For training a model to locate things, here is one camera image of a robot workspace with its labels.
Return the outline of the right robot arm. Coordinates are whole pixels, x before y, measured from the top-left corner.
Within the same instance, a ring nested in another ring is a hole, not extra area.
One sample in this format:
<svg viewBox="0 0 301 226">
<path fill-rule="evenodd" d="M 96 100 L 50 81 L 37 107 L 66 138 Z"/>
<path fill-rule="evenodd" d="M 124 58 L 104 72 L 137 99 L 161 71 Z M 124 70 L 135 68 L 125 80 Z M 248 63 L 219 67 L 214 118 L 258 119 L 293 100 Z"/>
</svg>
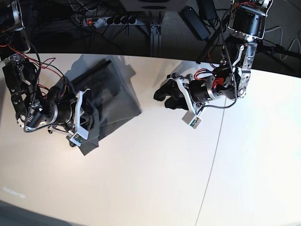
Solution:
<svg viewBox="0 0 301 226">
<path fill-rule="evenodd" d="M 27 56 L 34 46 L 27 39 L 19 1 L 0 3 L 0 26 L 2 70 L 24 132 L 47 129 L 63 134 L 71 146 L 97 145 L 105 136 L 102 128 L 119 127 L 141 114 L 118 58 L 92 55 L 91 67 L 74 77 L 39 56 Z"/>
</svg>

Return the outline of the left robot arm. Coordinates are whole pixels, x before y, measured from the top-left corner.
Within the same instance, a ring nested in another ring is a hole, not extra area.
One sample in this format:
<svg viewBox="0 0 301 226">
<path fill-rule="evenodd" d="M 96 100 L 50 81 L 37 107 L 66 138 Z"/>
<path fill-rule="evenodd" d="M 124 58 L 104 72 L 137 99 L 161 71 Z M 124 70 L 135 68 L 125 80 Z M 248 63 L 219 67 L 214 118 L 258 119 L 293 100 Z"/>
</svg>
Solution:
<svg viewBox="0 0 301 226">
<path fill-rule="evenodd" d="M 263 39 L 265 20 L 273 1 L 233 0 L 220 24 L 222 60 L 213 70 L 201 68 L 186 76 L 167 76 L 153 98 L 166 108 L 184 109 L 195 115 L 222 96 L 236 102 L 246 94 L 257 40 Z"/>
</svg>

